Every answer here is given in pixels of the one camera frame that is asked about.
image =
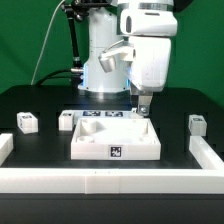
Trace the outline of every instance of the black tabletop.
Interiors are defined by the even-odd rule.
[[[15,145],[2,167],[200,169],[188,151],[191,114],[204,116],[205,139],[224,159],[224,110],[197,90],[166,88],[154,94],[149,118],[162,145],[159,161],[71,160],[73,132],[58,131],[66,109],[130,110],[131,105],[129,98],[91,99],[65,86],[12,87],[0,95],[0,133],[13,133]],[[20,131],[19,112],[38,118],[38,133]],[[0,216],[3,223],[223,223],[223,205],[223,195],[1,194]]]

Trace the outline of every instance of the white plastic block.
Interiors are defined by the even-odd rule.
[[[189,116],[189,130],[193,136],[206,136],[207,123],[203,116],[190,115]]]
[[[0,135],[0,166],[8,157],[12,149],[13,149],[13,135],[1,134]]]
[[[24,134],[38,132],[38,120],[30,112],[18,113],[17,125]]]
[[[85,178],[86,194],[119,194],[119,170],[98,169]]]
[[[149,119],[80,118],[71,159],[159,160],[161,144]]]
[[[203,169],[224,170],[224,163],[200,136],[190,137],[189,150]]]
[[[75,125],[75,111],[63,110],[58,118],[60,131],[72,131]]]

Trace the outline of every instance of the qr code label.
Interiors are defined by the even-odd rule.
[[[122,147],[121,146],[111,146],[110,147],[110,156],[113,158],[121,157]]]

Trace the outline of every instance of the green screen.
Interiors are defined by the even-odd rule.
[[[1,1],[0,92],[30,84],[51,16],[58,0]],[[168,87],[198,89],[224,107],[224,1],[194,0],[175,14],[178,33],[172,38]],[[80,56],[88,58],[88,23],[76,24]],[[67,18],[59,10],[36,80],[70,68],[72,50]],[[46,84],[69,85],[68,80]]]

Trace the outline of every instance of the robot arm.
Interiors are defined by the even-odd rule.
[[[137,113],[149,114],[153,92],[163,90],[171,52],[169,37],[177,32],[173,0],[107,0],[118,7],[117,34],[127,46],[108,49],[100,55],[104,70],[115,68],[113,55],[120,53],[131,81],[131,101]]]

